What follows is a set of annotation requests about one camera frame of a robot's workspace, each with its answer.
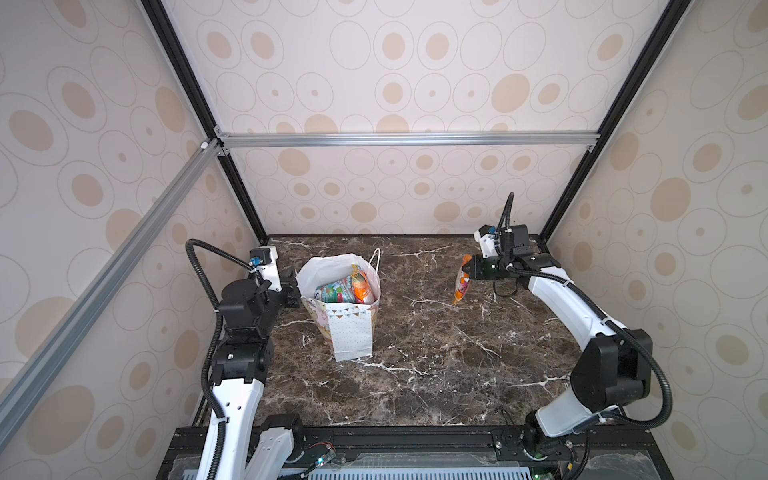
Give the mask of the Fox's fruits candy bag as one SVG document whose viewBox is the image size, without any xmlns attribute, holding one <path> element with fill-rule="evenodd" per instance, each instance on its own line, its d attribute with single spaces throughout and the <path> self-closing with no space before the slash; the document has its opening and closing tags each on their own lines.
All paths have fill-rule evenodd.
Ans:
<svg viewBox="0 0 768 480">
<path fill-rule="evenodd" d="M 458 269 L 456 281 L 455 281 L 455 290 L 454 290 L 454 297 L 453 297 L 453 304 L 457 305 L 466 295 L 469 286 L 470 286 L 470 276 L 464 271 L 464 267 L 467 266 L 473 259 L 473 256 L 470 254 L 464 255 L 462 259 L 462 264 Z"/>
</svg>

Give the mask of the Fox's mint blossom candy bag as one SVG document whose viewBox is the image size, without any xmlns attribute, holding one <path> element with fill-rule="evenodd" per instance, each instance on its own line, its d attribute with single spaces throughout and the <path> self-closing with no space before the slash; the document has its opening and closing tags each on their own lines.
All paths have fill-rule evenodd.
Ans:
<svg viewBox="0 0 768 480">
<path fill-rule="evenodd" d="M 314 292 L 314 299 L 323 303 L 356 303 L 354 287 L 351 278 L 343 279 L 319 286 Z"/>
</svg>

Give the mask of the white paper bag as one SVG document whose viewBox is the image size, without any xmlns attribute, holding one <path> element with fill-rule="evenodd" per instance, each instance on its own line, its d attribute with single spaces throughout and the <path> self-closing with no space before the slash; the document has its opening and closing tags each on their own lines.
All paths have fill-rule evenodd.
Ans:
<svg viewBox="0 0 768 480">
<path fill-rule="evenodd" d="M 374 325 L 381 299 L 380 258 L 379 249 L 370 259 L 356 254 L 313 257 L 298 272 L 301 302 L 338 362 L 373 355 Z M 367 276 L 375 295 L 373 304 L 323 303 L 314 299 L 317 287 L 349 277 L 353 265 L 358 265 Z"/>
</svg>

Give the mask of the orange Fox's candy bag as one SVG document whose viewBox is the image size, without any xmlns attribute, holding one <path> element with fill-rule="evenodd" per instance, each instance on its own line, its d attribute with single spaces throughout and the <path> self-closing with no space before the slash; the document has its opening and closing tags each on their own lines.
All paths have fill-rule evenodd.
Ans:
<svg viewBox="0 0 768 480">
<path fill-rule="evenodd" d="M 349 276 L 349 285 L 356 304 L 371 305 L 375 302 L 375 295 L 367 276 L 358 265 L 353 265 L 353 272 Z"/>
</svg>

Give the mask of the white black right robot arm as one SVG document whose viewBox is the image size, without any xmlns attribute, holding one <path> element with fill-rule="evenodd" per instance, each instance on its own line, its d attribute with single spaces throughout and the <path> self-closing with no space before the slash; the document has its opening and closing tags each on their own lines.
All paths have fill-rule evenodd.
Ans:
<svg viewBox="0 0 768 480">
<path fill-rule="evenodd" d="M 471 280 L 513 279 L 543 301 L 577 342 L 581 354 L 570 386 L 533 413 L 533 431 L 557 438 L 647 397 L 653 343 L 598 307 L 548 253 L 537 253 L 527 227 L 484 225 L 474 233 L 481 252 L 462 267 Z"/>
</svg>

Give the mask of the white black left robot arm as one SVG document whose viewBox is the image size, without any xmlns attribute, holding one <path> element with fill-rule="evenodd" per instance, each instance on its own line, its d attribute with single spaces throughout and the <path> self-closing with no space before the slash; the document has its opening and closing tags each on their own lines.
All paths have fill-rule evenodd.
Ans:
<svg viewBox="0 0 768 480">
<path fill-rule="evenodd" d="M 270 334 L 281 312 L 296 308 L 294 275 L 278 287 L 268 280 L 236 280 L 213 299 L 216 333 L 201 372 L 211 419 L 199 479 L 276 479 L 300 443 L 297 416 L 271 420 L 252 443 L 255 414 L 274 354 Z"/>
</svg>

